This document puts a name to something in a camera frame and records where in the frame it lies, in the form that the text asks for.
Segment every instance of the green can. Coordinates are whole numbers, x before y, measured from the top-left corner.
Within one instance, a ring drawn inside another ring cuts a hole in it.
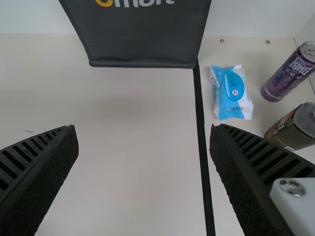
[[[303,103],[289,112],[267,130],[264,138],[290,151],[314,145],[315,103]]]

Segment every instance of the black divider strip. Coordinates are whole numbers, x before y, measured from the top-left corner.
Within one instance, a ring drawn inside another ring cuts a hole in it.
[[[207,144],[205,134],[205,118],[203,112],[203,101],[201,91],[201,79],[199,63],[193,69],[193,81],[195,88],[196,118],[197,118],[197,134],[199,146],[199,159],[201,169],[201,182],[203,192],[203,206],[205,211],[207,236],[215,236],[215,221],[212,208],[212,197],[210,188],[210,177],[208,167]]]

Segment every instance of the purple can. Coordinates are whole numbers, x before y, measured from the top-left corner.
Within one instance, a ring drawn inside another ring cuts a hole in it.
[[[261,88],[262,96],[279,102],[315,71],[315,42],[298,47]]]

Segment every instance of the white wall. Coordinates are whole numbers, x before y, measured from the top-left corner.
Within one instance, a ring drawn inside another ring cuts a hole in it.
[[[206,34],[294,37],[315,13],[315,0],[212,0]]]
[[[301,28],[294,40],[297,46],[306,41],[315,42],[315,15]],[[315,91],[315,73],[310,75],[310,82]]]
[[[75,33],[58,0],[0,0],[0,33]]]
[[[294,37],[314,13],[315,0],[212,0],[206,34]],[[75,31],[58,0],[1,0],[0,33]]]

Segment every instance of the printed logo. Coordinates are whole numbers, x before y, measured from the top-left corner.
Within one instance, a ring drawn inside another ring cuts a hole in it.
[[[110,7],[115,3],[115,7],[134,7],[139,6],[152,6],[154,3],[156,5],[161,5],[162,1],[167,4],[174,4],[175,0],[95,0],[98,5],[103,7]]]
[[[312,69],[312,67],[303,66],[298,59],[295,58],[295,60],[285,68],[285,71],[291,77],[300,79],[306,77]]]
[[[238,95],[240,94],[240,92],[239,92],[238,89],[236,89],[236,88],[233,89],[231,93],[232,93],[232,95],[233,95],[234,97],[236,97],[236,96],[238,96]]]

